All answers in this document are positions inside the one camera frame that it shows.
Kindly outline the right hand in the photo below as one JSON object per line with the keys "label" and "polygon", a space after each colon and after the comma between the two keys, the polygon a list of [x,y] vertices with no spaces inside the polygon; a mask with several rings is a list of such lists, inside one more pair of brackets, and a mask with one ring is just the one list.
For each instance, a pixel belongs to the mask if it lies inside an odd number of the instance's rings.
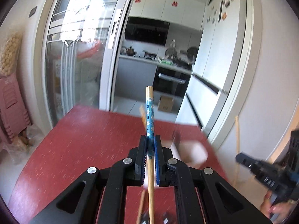
{"label": "right hand", "polygon": [[298,202],[281,202],[276,205],[271,204],[272,192],[267,191],[260,206],[260,211],[268,218],[277,215],[272,223],[298,223]]}

